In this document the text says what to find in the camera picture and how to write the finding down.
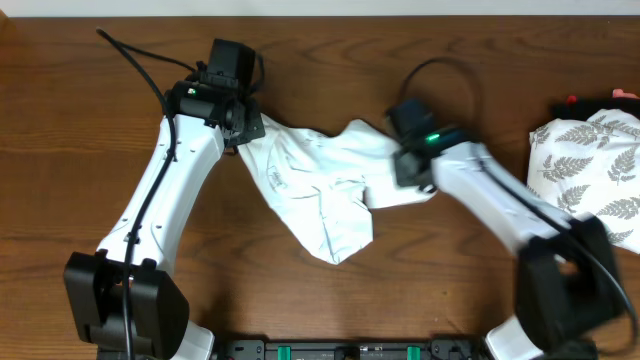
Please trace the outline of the white printed t-shirt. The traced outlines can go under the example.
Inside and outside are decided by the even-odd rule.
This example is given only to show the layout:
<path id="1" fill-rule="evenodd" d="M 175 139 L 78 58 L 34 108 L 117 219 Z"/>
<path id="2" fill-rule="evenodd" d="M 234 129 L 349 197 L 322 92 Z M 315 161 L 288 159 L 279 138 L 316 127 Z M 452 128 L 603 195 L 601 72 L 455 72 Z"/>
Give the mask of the white printed t-shirt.
<path id="1" fill-rule="evenodd" d="M 334 137 L 262 122 L 264 137 L 240 146 L 241 158 L 267 205 L 317 259 L 338 265 L 371 243 L 372 210 L 432 197 L 397 185 L 398 144 L 360 119 Z"/>

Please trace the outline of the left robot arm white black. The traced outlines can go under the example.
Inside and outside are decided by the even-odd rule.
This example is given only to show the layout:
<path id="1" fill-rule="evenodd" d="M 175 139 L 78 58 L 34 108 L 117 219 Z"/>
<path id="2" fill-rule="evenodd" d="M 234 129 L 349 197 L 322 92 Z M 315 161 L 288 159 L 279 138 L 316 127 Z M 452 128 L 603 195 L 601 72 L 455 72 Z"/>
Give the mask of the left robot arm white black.
<path id="1" fill-rule="evenodd" d="M 254 95 L 264 64 L 249 46 L 214 40 L 207 62 L 161 91 L 151 159 L 125 211 L 92 254 L 63 272 L 78 336 L 99 359 L 209 359 L 214 334 L 194 323 L 173 280 L 182 233 L 208 174 L 227 151 L 264 137 Z"/>

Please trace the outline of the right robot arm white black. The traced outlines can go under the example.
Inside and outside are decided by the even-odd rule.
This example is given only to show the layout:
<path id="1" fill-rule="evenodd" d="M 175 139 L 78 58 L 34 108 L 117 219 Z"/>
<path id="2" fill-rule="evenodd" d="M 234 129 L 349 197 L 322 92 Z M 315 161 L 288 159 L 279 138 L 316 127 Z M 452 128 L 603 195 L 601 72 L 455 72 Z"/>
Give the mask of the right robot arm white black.
<path id="1" fill-rule="evenodd" d="M 484 144 L 459 127 L 437 126 L 419 100 L 386 112 L 399 144 L 396 182 L 445 193 L 463 204 L 517 260 L 513 315 L 484 338 L 488 359 L 595 359 L 585 340 L 628 315 L 639 342 L 639 319 L 619 277 L 604 224 L 542 200 L 503 168 Z"/>

